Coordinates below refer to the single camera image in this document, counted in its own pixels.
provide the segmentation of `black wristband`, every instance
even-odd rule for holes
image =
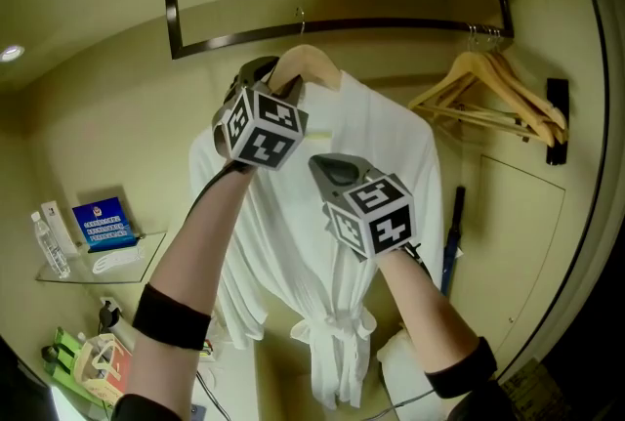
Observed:
[[[442,399],[464,395],[486,383],[497,370],[488,342],[479,338],[476,350],[464,360],[438,372],[426,373],[432,388]]]
[[[487,381],[456,405],[447,421],[517,421],[510,399],[496,381]]]
[[[171,409],[141,395],[124,395],[115,404],[112,421],[136,421],[157,419],[158,421],[182,421]]]
[[[160,343],[201,351],[211,317],[146,284],[133,327]]]

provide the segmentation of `blue box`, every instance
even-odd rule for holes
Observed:
[[[117,197],[72,208],[91,251],[137,244]]]

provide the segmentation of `black wall bracket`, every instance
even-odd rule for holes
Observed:
[[[325,32],[329,30],[347,30],[354,28],[433,28],[439,30],[461,30],[471,32],[472,27],[478,33],[497,34],[501,37],[514,38],[515,31],[510,15],[510,3],[508,0],[499,0],[503,28],[466,23],[463,21],[433,20],[433,19],[410,19],[410,18],[364,18],[364,19],[337,19],[307,21],[305,33]],[[193,44],[184,44],[183,34],[180,26],[180,9],[178,0],[165,0],[165,17],[167,19],[167,30],[169,32],[169,46],[172,53],[172,60],[177,60],[197,53],[212,51],[219,48],[226,48],[234,44],[243,44],[263,39],[273,39],[289,35],[298,35],[302,31],[302,24],[299,22],[284,25],[274,25],[234,34],[214,37],[205,41]]]
[[[547,78],[547,100],[549,100],[555,108],[558,108],[566,119],[568,126],[568,80]],[[559,166],[566,164],[566,153],[568,151],[568,142],[563,144],[556,142],[553,147],[547,147],[547,164]]]

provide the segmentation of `glass shelf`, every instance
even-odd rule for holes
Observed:
[[[78,248],[80,255],[75,258],[67,258],[71,273],[68,278],[58,278],[47,263],[41,268],[35,280],[41,282],[56,282],[61,284],[132,284],[139,283],[146,276],[147,268],[154,259],[160,244],[167,232],[148,233],[139,239],[135,247],[124,247],[110,251],[97,253],[87,252],[88,245]],[[139,254],[139,260],[126,265],[120,265],[99,274],[93,273],[94,264],[102,256],[110,253],[118,253],[121,256],[135,256]]]

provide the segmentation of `water bottle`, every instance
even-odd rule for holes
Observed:
[[[32,213],[30,218],[35,224],[35,237],[37,237],[37,242],[39,242],[41,250],[46,255],[46,259],[52,267],[52,270],[59,278],[68,278],[69,265],[67,264],[67,259],[57,244],[57,240],[52,235],[51,230],[48,228],[48,225],[41,219],[39,211]]]

